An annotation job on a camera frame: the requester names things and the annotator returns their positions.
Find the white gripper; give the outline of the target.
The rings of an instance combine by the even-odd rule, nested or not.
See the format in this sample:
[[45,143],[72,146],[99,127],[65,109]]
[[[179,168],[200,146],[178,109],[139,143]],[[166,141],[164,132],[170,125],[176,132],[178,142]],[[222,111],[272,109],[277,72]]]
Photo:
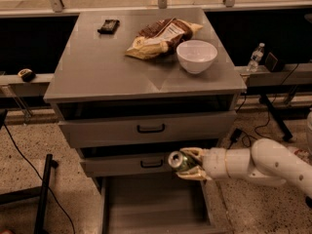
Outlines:
[[203,163],[203,169],[194,167],[185,172],[177,172],[177,176],[187,180],[211,180],[227,178],[224,148],[205,149],[200,147],[184,147],[180,151],[197,164]]

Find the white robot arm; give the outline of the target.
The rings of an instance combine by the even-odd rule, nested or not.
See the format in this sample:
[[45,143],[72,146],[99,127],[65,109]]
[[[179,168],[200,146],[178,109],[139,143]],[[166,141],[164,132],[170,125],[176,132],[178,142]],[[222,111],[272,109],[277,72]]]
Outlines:
[[265,186],[288,182],[312,198],[312,166],[270,138],[256,140],[250,148],[184,147],[172,152],[168,163],[182,179],[244,179]]

